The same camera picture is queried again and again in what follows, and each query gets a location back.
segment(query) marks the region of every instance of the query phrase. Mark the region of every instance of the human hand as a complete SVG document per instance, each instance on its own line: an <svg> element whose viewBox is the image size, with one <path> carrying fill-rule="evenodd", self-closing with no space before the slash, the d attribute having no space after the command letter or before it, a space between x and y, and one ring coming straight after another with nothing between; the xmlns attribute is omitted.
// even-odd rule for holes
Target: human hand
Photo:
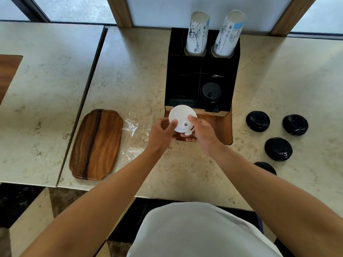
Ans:
<svg viewBox="0 0 343 257"><path fill-rule="evenodd" d="M176 126L176 119L171 121L171 123L169 123L168 118L158 119L156 123L151 127L148 146L146 147L146 150L152 152L160 152L161 154L163 154L168 148L172 139L176 139L175 137L173 137Z"/></svg>
<svg viewBox="0 0 343 257"><path fill-rule="evenodd" d="M198 119L189 115L188 120L194 125L195 131L191 135L181 134L181 137L187 137L188 142L198 142L202 146L204 152L211 156L212 148L222 146L223 144L218 140L211 124L203 119Z"/></svg>

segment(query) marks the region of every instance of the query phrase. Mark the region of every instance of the person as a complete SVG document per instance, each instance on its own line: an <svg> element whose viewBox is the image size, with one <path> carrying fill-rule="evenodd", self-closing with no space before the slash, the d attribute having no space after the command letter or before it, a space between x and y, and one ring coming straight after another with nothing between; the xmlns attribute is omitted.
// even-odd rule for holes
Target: person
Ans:
<svg viewBox="0 0 343 257"><path fill-rule="evenodd" d="M211 125L189 116L198 142L271 231L297 257L343 256L343 219L318 199L223 145ZM93 256L173 139L177 121L159 119L136 159L57 216L22 257ZM253 225L208 203L150 211L127 256L281 256Z"/></svg>

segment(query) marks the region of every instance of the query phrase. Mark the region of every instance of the blue patch on cup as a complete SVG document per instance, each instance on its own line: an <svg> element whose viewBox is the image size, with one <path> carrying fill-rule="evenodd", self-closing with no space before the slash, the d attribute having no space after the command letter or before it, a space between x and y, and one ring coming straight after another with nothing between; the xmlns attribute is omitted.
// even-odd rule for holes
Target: blue patch on cup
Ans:
<svg viewBox="0 0 343 257"><path fill-rule="evenodd" d="M243 21L243 22L240 22L240 23L236 23L236 24L234 25L234 29L242 28L242 27L243 27L243 24L244 24L244 21Z"/></svg>

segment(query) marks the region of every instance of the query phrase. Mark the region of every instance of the stack of paper cups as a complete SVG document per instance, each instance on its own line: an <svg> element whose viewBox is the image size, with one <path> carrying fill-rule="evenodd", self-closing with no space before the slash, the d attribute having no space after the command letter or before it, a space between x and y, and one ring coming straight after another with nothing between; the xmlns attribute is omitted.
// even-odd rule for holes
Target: stack of paper cups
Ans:
<svg viewBox="0 0 343 257"><path fill-rule="evenodd" d="M213 56L230 57L233 55L243 28L244 20L245 14L238 10L232 10L226 15L225 21L212 47Z"/></svg>
<svg viewBox="0 0 343 257"><path fill-rule="evenodd" d="M203 56L206 53L210 16L205 12L194 12L189 26L185 53L189 56Z"/></svg>

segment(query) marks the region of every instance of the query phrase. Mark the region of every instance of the glass pane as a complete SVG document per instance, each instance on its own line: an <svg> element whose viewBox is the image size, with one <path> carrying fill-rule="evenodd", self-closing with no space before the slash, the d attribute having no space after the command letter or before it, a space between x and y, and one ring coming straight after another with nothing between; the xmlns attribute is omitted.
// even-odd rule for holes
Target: glass pane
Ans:
<svg viewBox="0 0 343 257"><path fill-rule="evenodd" d="M292 31L343 34L343 0L316 0Z"/></svg>
<svg viewBox="0 0 343 257"><path fill-rule="evenodd" d="M34 0L51 21L115 24L107 0Z"/></svg>
<svg viewBox="0 0 343 257"><path fill-rule="evenodd" d="M0 20L29 21L11 0L0 0Z"/></svg>

